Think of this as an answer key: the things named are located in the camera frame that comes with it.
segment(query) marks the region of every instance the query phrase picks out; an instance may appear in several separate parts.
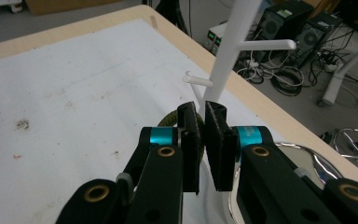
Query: white stand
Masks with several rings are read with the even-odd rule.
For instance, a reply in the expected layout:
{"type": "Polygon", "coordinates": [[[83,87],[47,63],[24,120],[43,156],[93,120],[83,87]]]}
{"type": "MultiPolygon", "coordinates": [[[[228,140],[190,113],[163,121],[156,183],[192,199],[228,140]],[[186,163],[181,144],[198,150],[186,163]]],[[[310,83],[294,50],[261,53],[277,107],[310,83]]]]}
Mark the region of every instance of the white stand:
{"type": "MultiPolygon", "coordinates": [[[[255,15],[260,7],[261,0],[237,0],[232,8],[228,19],[224,40],[216,55],[213,70],[209,81],[212,86],[207,86],[202,99],[199,100],[200,114],[204,114],[205,101],[217,102],[226,86],[228,76],[241,50],[271,50],[271,49],[295,49],[296,43],[293,40],[265,40],[265,41],[244,41],[249,33],[255,15]]],[[[197,85],[202,83],[193,82],[188,78],[186,82],[193,84],[192,88],[198,98],[200,93],[197,85]]]]}
{"type": "Polygon", "coordinates": [[[345,74],[358,62],[358,51],[354,55],[354,57],[349,60],[345,65],[338,64],[336,72],[328,84],[326,92],[324,93],[324,97],[322,98],[322,103],[324,105],[333,105],[336,101],[339,88],[342,84],[342,79],[344,79],[345,74]]]}

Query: desk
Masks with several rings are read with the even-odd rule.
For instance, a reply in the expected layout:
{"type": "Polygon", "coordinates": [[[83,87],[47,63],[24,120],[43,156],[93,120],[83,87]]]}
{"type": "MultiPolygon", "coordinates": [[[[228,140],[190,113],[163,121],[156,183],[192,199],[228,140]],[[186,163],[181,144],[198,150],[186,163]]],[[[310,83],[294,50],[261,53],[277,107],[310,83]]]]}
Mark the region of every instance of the desk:
{"type": "MultiPolygon", "coordinates": [[[[142,19],[152,26],[151,16],[156,19],[156,30],[162,36],[171,42],[171,44],[176,46],[203,71],[210,74],[214,56],[191,38],[172,26],[164,18],[159,16],[159,14],[157,14],[153,9],[146,6],[128,8],[111,14],[0,43],[0,59],[17,55],[32,49],[42,48],[43,46],[54,44],[72,37],[97,32],[108,27],[119,25],[125,21],[142,19]]],[[[344,158],[340,157],[331,147],[326,145],[317,136],[271,102],[265,95],[260,93],[239,76],[236,76],[234,73],[231,74],[228,80],[227,90],[233,94],[239,102],[246,105],[246,107],[252,110],[259,118],[264,120],[271,129],[278,132],[282,138],[292,143],[313,148],[318,153],[324,155],[325,158],[330,160],[344,176],[358,181],[357,168],[344,158]]],[[[13,160],[21,160],[19,156],[20,155],[13,154],[13,160]]],[[[54,186],[59,188],[60,184],[61,183],[55,183],[54,186]]],[[[60,202],[60,206],[62,206],[65,202],[66,200],[62,200],[60,202]]],[[[46,209],[49,209],[54,205],[57,204],[47,204],[46,209]]]]}

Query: gray floor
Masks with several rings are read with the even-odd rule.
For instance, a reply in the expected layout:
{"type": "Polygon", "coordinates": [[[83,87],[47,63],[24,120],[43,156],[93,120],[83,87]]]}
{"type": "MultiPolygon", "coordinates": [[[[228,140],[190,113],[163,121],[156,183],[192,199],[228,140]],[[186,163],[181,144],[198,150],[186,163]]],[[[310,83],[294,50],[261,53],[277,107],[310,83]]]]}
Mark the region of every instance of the gray floor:
{"type": "MultiPolygon", "coordinates": [[[[27,8],[20,13],[12,14],[8,7],[0,7],[0,42],[74,21],[85,20],[122,8],[136,6],[140,2],[140,0],[124,0],[100,7],[88,7],[45,16],[33,16],[27,8]]],[[[211,13],[210,11],[202,10],[200,4],[192,5],[191,16],[194,39],[201,42],[202,38],[206,36],[209,27],[227,19],[230,6],[222,5],[221,2],[214,3],[213,7],[204,8],[205,10],[222,8],[217,13],[218,16],[213,17],[212,20],[205,20],[205,13],[211,13]]],[[[188,5],[182,4],[182,7],[188,26],[188,5]]],[[[351,71],[358,76],[358,64],[351,71]]],[[[308,73],[307,69],[303,69],[303,72],[306,75],[308,73]]],[[[268,80],[261,85],[255,85],[255,87],[317,135],[334,129],[358,129],[358,84],[344,80],[343,87],[345,88],[341,88],[337,101],[333,106],[317,106],[317,102],[322,98],[326,83],[329,82],[330,78],[331,74],[322,73],[315,87],[303,89],[296,97],[279,94],[268,80]]]]}

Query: metal stand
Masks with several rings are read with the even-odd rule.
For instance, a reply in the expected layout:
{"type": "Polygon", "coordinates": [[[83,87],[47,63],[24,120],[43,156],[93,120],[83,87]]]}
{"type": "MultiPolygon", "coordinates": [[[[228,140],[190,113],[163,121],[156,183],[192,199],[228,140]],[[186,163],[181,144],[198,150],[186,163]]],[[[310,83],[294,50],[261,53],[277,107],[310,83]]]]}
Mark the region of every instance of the metal stand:
{"type": "Polygon", "coordinates": [[[358,52],[354,57],[349,60],[345,65],[342,63],[337,65],[337,70],[334,73],[333,77],[328,84],[324,97],[322,98],[323,105],[333,105],[336,101],[339,88],[342,84],[342,79],[344,79],[345,74],[358,62],[358,52]]]}

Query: cardboard box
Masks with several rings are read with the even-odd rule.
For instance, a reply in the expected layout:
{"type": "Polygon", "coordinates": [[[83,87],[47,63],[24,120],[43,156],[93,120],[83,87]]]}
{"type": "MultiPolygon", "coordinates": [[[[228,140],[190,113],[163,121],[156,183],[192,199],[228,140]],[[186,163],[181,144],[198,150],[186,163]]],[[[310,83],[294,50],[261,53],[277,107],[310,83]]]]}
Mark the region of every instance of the cardboard box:
{"type": "Polygon", "coordinates": [[[32,14],[36,16],[82,7],[95,7],[120,1],[121,0],[25,0],[32,14]]]}
{"type": "Polygon", "coordinates": [[[303,2],[315,7],[313,12],[310,14],[310,18],[318,15],[322,11],[332,13],[338,6],[339,1],[340,0],[303,0],[303,2]]]}

